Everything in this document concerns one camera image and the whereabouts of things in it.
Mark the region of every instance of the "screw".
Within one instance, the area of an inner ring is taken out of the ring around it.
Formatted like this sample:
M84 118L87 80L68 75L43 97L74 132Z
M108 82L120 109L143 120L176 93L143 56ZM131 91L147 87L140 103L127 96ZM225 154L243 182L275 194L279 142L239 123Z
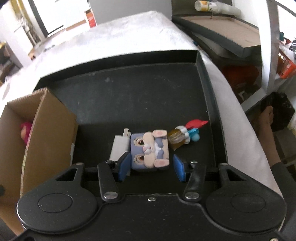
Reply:
M106 193L104 193L104 198L106 198L106 199L115 199L117 197L118 197L117 192L106 192Z
M188 200L198 199L200 195L197 192L187 192L185 194L185 198Z
M155 202L155 201L156 201L156 198L155 198L155 197L149 197L149 198L148 198L148 201L150 201L150 202Z

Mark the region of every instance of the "human hand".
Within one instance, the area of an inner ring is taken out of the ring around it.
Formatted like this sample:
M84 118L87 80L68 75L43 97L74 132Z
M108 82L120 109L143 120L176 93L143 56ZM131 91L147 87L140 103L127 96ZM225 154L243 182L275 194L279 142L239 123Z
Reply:
M271 125L274 120L274 114L273 114L274 108L269 105L265 108L265 110L260 114L259 116L259 125Z

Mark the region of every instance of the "white sheet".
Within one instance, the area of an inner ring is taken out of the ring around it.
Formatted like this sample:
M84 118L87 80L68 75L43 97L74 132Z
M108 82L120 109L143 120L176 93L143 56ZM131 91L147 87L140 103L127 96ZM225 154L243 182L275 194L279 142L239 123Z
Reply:
M41 77L80 63L127 53L196 49L192 40L161 13L152 11L117 19L38 56L0 88L2 97L9 87L1 106L30 94ZM229 84L204 54L202 58L216 95L229 164L280 194L260 143Z

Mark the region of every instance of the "white charger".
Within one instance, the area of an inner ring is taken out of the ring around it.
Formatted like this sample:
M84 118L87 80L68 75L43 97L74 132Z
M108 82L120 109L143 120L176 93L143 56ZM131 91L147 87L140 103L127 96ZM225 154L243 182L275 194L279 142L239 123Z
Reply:
M125 128L122 136L116 135L114 137L114 142L113 142L109 160L118 161L119 158L126 151L129 151L130 141L131 141L131 132L128 131L128 128Z

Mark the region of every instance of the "orange plastic basket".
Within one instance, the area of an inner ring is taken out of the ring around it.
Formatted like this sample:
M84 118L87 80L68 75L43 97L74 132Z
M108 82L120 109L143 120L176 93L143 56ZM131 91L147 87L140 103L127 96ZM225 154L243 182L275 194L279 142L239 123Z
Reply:
M279 60L276 72L282 79L292 77L296 74L296 65L281 49L279 50Z

